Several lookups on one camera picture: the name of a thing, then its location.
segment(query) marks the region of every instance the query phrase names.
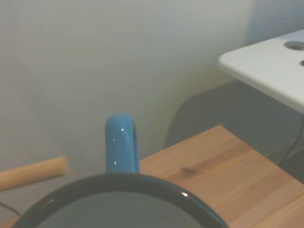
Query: wood grain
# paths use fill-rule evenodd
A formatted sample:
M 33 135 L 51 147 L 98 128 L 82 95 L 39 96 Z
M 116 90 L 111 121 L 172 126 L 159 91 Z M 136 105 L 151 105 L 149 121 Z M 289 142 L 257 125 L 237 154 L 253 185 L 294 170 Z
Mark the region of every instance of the wood grain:
M 303 228 L 304 185 L 221 126 L 141 161 L 193 192 L 232 228 Z

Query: wooden stick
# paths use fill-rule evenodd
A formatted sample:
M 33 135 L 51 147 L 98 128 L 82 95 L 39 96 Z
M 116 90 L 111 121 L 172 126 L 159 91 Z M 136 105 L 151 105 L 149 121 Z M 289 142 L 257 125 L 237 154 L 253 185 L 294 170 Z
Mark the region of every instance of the wooden stick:
M 64 176 L 69 167 L 66 157 L 0 172 L 0 192 Z
M 16 218 L 8 221 L 8 222 L 0 225 L 0 228 L 11 228 L 15 224 L 15 222 L 17 222 L 18 219 L 19 219 L 19 217 L 16 217 Z

